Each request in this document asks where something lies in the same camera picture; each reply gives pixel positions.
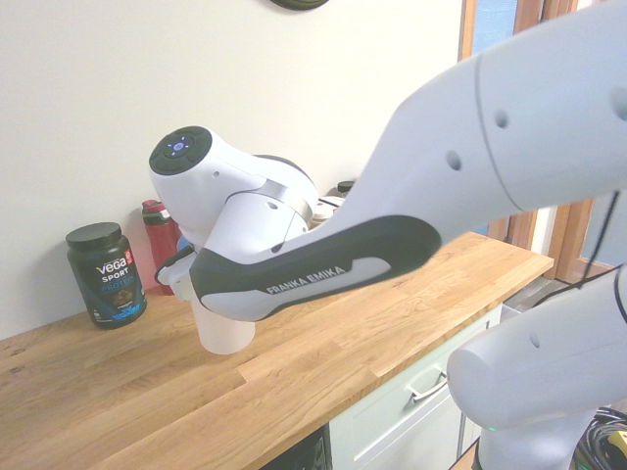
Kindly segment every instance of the bottle cap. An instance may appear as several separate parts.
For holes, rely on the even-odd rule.
[[[355,181],[340,181],[337,183],[337,190],[343,195],[346,195],[351,189],[353,189],[353,185]]]
[[[115,222],[98,222],[77,228],[66,236],[70,248],[93,250],[113,245],[121,238],[120,225]]]
[[[171,221],[166,206],[161,201],[149,199],[141,203],[141,215],[146,225],[164,225]]]

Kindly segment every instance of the vega sport label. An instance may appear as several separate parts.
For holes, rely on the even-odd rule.
[[[346,274],[346,272],[347,270],[341,268],[340,266],[333,266],[328,269],[323,269],[318,272],[306,274],[295,279],[290,279],[285,282],[266,287],[265,291],[271,295],[280,294],[281,292],[291,291],[292,289],[298,289],[299,287],[308,286],[332,277],[341,276],[342,274]]]
[[[102,282],[108,283],[114,279],[121,279],[128,274],[128,267],[133,263],[133,256],[130,250],[124,252],[124,258],[113,259],[105,262],[102,266],[96,266],[102,275]]]
[[[98,323],[116,322],[137,313],[144,302],[137,268],[130,250],[113,258],[77,267],[81,294]]]

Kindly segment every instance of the red water bottle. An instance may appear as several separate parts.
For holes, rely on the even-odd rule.
[[[141,203],[141,214],[144,226],[150,239],[150,248],[153,252],[155,268],[159,269],[164,261],[176,255],[176,242],[181,234],[178,224],[169,216],[166,207],[160,202],[150,199]],[[162,292],[167,296],[174,295],[168,286],[161,286]]]

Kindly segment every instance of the round wall object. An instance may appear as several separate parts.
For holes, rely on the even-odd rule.
[[[312,10],[328,0],[270,0],[272,3],[290,10]]]

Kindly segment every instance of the black lid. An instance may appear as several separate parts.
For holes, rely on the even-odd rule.
[[[115,222],[98,222],[77,228],[66,236],[70,248],[91,250],[113,245],[121,238],[120,225]]]
[[[342,194],[348,193],[351,188],[353,188],[354,184],[355,181],[340,181],[339,183],[337,183],[337,190]]]

